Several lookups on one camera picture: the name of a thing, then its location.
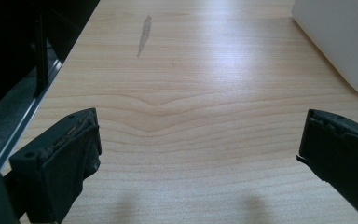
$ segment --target white plastic container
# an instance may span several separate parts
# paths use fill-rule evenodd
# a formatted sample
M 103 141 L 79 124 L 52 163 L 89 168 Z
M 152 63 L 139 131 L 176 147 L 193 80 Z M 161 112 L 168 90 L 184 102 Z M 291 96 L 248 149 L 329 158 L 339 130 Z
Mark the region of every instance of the white plastic container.
M 293 17 L 358 91 L 358 0 L 296 0 Z

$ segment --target smudge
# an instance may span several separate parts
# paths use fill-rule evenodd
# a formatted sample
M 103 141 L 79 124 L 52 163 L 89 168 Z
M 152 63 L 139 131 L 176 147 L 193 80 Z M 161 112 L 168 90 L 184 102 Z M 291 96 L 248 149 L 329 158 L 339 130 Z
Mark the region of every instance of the smudge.
M 145 19 L 144 27 L 142 28 L 141 40 L 139 42 L 139 50 L 138 50 L 138 54 L 137 54 L 138 57 L 141 56 L 141 52 L 145 47 L 147 39 L 149 38 L 150 29 L 152 26 L 151 20 L 152 20 L 152 18 L 150 15 L 148 15 Z

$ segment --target wood grain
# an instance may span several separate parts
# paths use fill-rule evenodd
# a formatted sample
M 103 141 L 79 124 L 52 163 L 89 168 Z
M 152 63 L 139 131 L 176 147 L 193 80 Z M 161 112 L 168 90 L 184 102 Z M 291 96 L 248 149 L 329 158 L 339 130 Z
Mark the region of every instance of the wood grain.
M 64 223 L 358 223 L 295 159 L 308 109 L 358 122 L 358 93 L 293 3 L 102 0 L 18 146 L 97 108 L 102 166 Z

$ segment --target light wood surface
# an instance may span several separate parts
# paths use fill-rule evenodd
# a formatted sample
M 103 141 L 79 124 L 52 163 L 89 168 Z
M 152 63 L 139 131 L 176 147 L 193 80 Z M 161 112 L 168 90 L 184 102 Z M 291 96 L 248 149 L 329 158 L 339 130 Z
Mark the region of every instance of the light wood surface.
M 102 165 L 64 223 L 358 223 L 295 158 L 308 109 L 358 122 L 358 93 L 293 3 L 101 0 L 18 144 L 96 107 Z

